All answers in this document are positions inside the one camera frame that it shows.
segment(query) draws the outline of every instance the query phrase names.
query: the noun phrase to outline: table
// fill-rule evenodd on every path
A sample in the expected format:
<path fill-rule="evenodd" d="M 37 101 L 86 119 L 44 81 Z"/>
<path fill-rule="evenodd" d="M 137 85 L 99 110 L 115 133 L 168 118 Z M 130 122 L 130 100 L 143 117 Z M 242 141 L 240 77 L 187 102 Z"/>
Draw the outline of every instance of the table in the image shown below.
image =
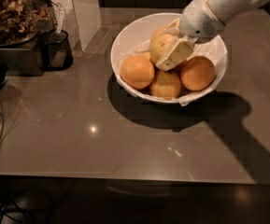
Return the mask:
<path fill-rule="evenodd" d="M 155 12 L 105 8 L 102 19 L 112 41 Z M 7 77 L 0 174 L 270 184 L 270 16 L 240 14 L 221 37 L 223 81 L 185 107 L 130 96 L 113 76 L 110 42 L 80 52 L 67 70 Z"/>

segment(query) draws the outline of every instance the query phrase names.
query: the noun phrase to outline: black cup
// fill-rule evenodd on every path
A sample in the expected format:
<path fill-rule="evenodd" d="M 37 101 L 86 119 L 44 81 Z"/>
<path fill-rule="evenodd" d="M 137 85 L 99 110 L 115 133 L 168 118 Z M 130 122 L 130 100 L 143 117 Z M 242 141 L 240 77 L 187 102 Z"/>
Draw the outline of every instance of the black cup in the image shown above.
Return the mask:
<path fill-rule="evenodd" d="M 73 64 L 73 56 L 68 41 L 68 32 L 61 31 L 59 39 L 50 39 L 55 29 L 40 34 L 39 41 L 45 66 L 51 71 L 61 71 Z"/>

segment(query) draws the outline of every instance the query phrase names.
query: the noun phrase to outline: black cable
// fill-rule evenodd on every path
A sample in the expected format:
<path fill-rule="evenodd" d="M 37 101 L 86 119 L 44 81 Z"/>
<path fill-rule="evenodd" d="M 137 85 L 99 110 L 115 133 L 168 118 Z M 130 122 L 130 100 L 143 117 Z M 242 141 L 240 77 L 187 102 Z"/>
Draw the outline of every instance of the black cable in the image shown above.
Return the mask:
<path fill-rule="evenodd" d="M 1 111 L 0 111 L 0 118 L 1 118 L 1 131 L 0 131 L 0 147 L 1 147 L 1 144 L 2 144 L 2 137 L 3 137 L 3 133 L 4 133 L 4 127 L 5 127 L 5 113 L 4 113 L 4 108 L 3 108 L 3 104 L 0 100 L 0 107 L 1 107 Z M 26 214 L 26 211 L 21 209 L 15 202 L 14 200 L 10 197 L 10 194 L 9 195 L 9 202 L 7 203 L 2 203 L 0 204 L 0 223 L 1 221 L 3 220 L 3 217 L 8 217 L 16 222 L 19 222 L 19 223 L 27 223 L 28 222 L 28 217 L 27 217 L 27 214 Z M 10 204 L 13 204 L 15 206 L 15 208 L 8 208 L 8 206 Z M 19 219 L 16 219 L 12 216 L 10 216 L 8 213 L 22 213 L 23 216 L 24 216 L 24 220 L 19 220 Z"/>

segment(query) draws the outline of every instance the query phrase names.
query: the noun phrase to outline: bowl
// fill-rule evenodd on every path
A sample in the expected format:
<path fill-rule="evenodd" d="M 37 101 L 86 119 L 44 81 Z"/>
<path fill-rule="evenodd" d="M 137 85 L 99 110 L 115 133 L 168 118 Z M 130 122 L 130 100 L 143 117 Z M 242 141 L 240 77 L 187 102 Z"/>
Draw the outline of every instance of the bowl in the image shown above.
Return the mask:
<path fill-rule="evenodd" d="M 190 59 L 191 57 L 199 55 L 206 56 L 215 65 L 216 78 L 204 90 L 186 92 L 181 94 L 177 99 L 165 100 L 138 91 L 122 80 L 120 70 L 123 60 L 131 54 L 148 51 L 149 40 L 153 31 L 160 26 L 171 23 L 171 21 L 180 16 L 181 14 L 179 13 L 157 13 L 148 15 L 127 25 L 116 37 L 110 54 L 111 65 L 117 82 L 134 97 L 140 97 L 144 100 L 159 104 L 181 104 L 185 106 L 214 91 L 222 80 L 227 70 L 228 53 L 219 35 L 206 43 L 196 44 L 193 54 L 189 57 Z"/>

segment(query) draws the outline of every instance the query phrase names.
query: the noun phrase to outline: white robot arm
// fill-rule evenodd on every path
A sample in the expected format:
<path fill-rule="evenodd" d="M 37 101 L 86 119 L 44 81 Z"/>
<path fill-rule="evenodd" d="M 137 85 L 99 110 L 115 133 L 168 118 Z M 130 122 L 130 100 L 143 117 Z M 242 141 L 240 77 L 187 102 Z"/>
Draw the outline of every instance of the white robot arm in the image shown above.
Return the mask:
<path fill-rule="evenodd" d="M 192 0 L 167 33 L 177 35 L 165 55 L 156 63 L 164 71 L 173 69 L 193 53 L 194 43 L 202 43 L 224 30 L 236 14 L 258 8 L 270 0 Z"/>
<path fill-rule="evenodd" d="M 270 0 L 192 0 L 183 10 L 179 30 L 190 37 L 214 37 L 236 14 Z"/>

